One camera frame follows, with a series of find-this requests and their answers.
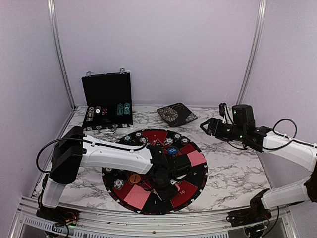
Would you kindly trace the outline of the blue small blind button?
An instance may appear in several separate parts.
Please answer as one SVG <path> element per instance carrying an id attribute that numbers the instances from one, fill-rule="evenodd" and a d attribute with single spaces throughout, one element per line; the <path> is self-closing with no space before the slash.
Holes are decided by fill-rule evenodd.
<path id="1" fill-rule="evenodd" d="M 167 152 L 170 154 L 170 155 L 176 155 L 178 153 L 178 150 L 176 148 L 167 148 Z"/>

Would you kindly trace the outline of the orange big blind button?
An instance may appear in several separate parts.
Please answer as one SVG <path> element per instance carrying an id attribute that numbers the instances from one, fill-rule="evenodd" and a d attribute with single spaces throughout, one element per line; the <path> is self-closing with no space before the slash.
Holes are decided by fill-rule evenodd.
<path id="1" fill-rule="evenodd" d="M 141 181 L 141 176 L 139 174 L 132 174 L 130 177 L 129 177 L 129 181 L 132 183 L 132 184 L 138 184 L 140 181 Z"/>

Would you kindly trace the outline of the red cards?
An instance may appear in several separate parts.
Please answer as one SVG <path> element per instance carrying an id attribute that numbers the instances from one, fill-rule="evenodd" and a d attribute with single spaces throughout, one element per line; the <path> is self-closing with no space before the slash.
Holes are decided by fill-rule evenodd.
<path id="1" fill-rule="evenodd" d="M 190 160 L 191 167 L 203 164 L 206 162 L 206 159 L 202 152 L 198 152 L 197 150 L 187 154 L 188 159 Z"/>
<path id="2" fill-rule="evenodd" d="M 150 195 L 150 191 L 145 191 L 142 187 L 135 185 L 126 195 L 124 201 L 127 204 L 141 210 L 143 209 Z"/>

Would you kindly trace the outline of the green 50 chip seat seven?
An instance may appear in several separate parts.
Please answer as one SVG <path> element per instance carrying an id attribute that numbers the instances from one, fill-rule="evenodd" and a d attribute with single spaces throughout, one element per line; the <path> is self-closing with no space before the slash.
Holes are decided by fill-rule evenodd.
<path id="1" fill-rule="evenodd" d="M 180 139 L 181 138 L 181 135 L 180 134 L 174 134 L 174 139 Z"/>

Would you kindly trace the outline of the grey 10 chip seat six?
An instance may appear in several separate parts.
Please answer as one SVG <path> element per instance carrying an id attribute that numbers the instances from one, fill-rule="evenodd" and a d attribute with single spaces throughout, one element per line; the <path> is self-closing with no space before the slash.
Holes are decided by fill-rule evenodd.
<path id="1" fill-rule="evenodd" d="M 164 141 L 164 144 L 165 145 L 171 145 L 173 143 L 173 139 L 172 138 L 167 138 L 165 141 Z"/>

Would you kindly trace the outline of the grey 10 chips seat two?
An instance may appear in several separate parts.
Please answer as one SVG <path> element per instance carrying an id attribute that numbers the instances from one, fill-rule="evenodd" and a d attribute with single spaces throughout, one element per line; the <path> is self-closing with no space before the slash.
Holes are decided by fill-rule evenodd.
<path id="1" fill-rule="evenodd" d="M 116 190 L 121 190 L 124 187 L 124 180 L 116 179 L 113 183 L 113 188 Z"/>

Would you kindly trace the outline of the green 50 chip seat five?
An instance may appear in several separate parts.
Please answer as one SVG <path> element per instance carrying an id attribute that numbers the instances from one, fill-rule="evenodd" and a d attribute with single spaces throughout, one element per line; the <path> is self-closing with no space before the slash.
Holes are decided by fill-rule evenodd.
<path id="1" fill-rule="evenodd" d="M 124 137 L 124 141 L 130 142 L 132 140 L 131 136 L 127 135 Z"/>

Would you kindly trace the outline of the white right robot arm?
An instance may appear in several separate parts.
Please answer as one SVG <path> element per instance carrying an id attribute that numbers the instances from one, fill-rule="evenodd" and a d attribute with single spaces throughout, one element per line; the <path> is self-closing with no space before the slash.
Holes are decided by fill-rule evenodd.
<path id="1" fill-rule="evenodd" d="M 200 128 L 209 136 L 229 142 L 239 141 L 261 153 L 268 153 L 287 159 L 311 172 L 311 175 L 297 182 L 279 188 L 259 192 L 250 201 L 245 217 L 256 222 L 271 208 L 281 205 L 297 204 L 317 200 L 317 146 L 294 137 L 279 134 L 272 128 L 255 127 L 252 123 L 227 124 L 222 120 L 210 118 L 200 124 Z"/>

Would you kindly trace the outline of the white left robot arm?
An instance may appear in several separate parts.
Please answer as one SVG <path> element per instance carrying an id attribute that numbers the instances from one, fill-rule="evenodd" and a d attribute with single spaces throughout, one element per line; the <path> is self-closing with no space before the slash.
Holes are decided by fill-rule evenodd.
<path id="1" fill-rule="evenodd" d="M 39 206 L 51 220 L 59 220 L 63 213 L 58 206 L 66 185 L 75 181 L 80 167 L 102 167 L 126 170 L 146 175 L 158 198 L 167 202 L 178 194 L 176 182 L 191 172 L 187 155 L 166 155 L 163 148 L 144 142 L 141 146 L 98 140 L 73 127 L 63 138 L 43 146 L 53 145 L 52 167 L 39 198 Z"/>

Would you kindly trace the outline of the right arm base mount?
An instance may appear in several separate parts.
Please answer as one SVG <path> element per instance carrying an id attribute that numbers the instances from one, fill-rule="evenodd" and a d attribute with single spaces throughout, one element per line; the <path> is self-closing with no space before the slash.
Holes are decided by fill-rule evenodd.
<path id="1" fill-rule="evenodd" d="M 250 208 L 246 208 L 228 212 L 226 220 L 232 227 L 238 227 L 269 220 L 271 217 L 270 211 L 265 210 L 263 213 L 252 213 Z"/>

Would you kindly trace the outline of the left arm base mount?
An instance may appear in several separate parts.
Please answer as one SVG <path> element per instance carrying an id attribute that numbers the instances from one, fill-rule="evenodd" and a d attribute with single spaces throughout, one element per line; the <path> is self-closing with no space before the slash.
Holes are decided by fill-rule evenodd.
<path id="1" fill-rule="evenodd" d="M 37 210 L 37 217 L 56 222 L 61 225 L 76 225 L 79 211 L 57 206 L 56 208 L 41 207 Z"/>

